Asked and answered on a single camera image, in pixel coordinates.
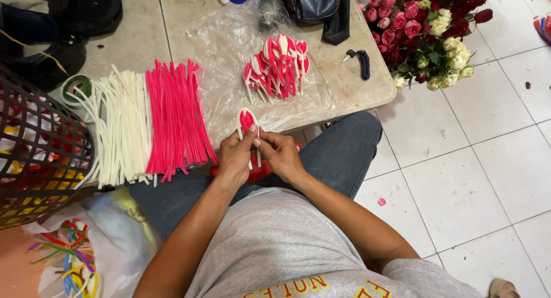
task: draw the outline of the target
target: white tile floor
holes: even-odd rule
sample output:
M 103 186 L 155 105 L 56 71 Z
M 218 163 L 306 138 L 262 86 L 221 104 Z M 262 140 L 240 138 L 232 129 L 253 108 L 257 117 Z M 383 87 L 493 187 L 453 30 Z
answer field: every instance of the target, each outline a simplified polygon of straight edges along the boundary
M 483 296 L 501 277 L 522 297 L 549 297 L 551 48 L 532 21 L 551 1 L 485 6 L 493 20 L 464 41 L 477 51 L 472 78 L 414 84 L 376 111 L 385 134 L 355 200 Z

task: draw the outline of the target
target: jeans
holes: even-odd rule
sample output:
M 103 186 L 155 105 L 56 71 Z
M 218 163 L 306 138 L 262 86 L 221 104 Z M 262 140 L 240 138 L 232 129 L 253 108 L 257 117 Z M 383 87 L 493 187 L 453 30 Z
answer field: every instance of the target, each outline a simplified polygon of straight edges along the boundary
M 369 164 L 377 154 L 382 127 L 366 111 L 350 115 L 308 143 L 300 152 L 306 171 L 330 188 L 354 199 L 362 185 Z M 190 171 L 185 175 L 177 171 L 171 182 L 128 184 L 145 216 L 166 239 L 191 210 L 214 178 Z M 276 174 L 247 182 L 239 188 L 230 205 L 235 204 L 254 190 L 263 187 L 293 189 Z

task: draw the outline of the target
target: wire mesh basket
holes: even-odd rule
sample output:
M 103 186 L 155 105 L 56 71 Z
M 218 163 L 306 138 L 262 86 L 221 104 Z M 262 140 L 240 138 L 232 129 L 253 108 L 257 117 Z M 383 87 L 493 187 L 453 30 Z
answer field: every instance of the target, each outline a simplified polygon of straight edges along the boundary
M 93 159 L 86 124 L 0 65 L 0 230 L 57 211 Z

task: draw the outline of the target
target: clear plastic sheet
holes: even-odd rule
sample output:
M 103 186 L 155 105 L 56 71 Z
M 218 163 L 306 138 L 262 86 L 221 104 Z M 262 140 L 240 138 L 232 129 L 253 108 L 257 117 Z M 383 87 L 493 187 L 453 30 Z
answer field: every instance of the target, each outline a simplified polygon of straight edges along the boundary
M 273 28 L 264 24 L 267 30 L 261 32 L 263 17 Z M 293 40 L 306 40 L 290 23 L 281 0 L 249 0 L 243 5 L 222 6 L 188 28 L 187 36 L 197 55 L 192 59 L 202 68 L 198 78 L 203 118 L 215 149 L 236 129 L 241 107 L 254 112 L 264 130 L 275 132 L 328 119 L 336 108 L 337 100 L 315 64 L 317 58 L 313 58 L 310 45 L 310 69 L 303 96 L 273 98 L 274 104 L 265 104 L 251 90 L 254 104 L 250 103 L 243 79 L 245 64 L 262 49 L 267 36 L 276 38 L 280 33 Z

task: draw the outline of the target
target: key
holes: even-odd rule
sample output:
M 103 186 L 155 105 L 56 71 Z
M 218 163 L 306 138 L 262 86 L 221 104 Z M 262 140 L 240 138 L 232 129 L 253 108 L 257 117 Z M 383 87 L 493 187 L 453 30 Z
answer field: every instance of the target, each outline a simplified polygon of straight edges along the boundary
M 342 62 L 345 62 L 347 61 L 350 57 L 354 57 L 356 55 L 356 52 L 349 49 L 347 52 L 346 52 L 346 57 L 344 57 L 343 61 Z

